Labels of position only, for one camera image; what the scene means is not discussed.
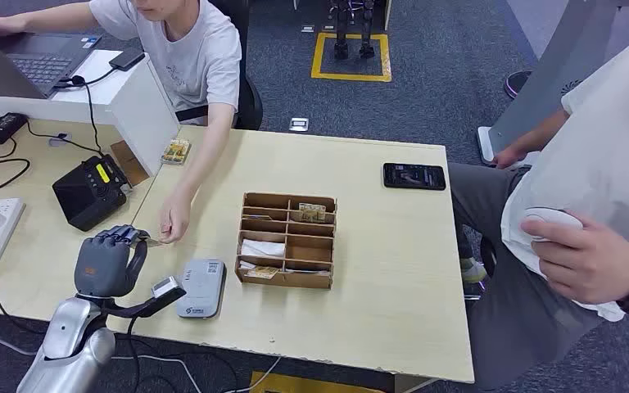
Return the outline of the person's left hand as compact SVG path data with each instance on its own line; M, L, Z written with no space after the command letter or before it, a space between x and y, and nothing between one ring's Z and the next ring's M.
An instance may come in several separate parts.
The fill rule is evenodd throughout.
M160 214L161 243L170 244L183 237L189 225L191 203L192 197L183 190L166 198Z
M533 242L540 271L550 287L583 304L603 304L629 295L629 242L610 228L578 219L582 228L527 219L521 229Z

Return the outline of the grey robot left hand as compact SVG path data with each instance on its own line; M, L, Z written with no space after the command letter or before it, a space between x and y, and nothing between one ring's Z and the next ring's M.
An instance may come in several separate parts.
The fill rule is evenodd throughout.
M147 257L147 231L125 224L84 240L75 266L75 288L97 298L129 294Z

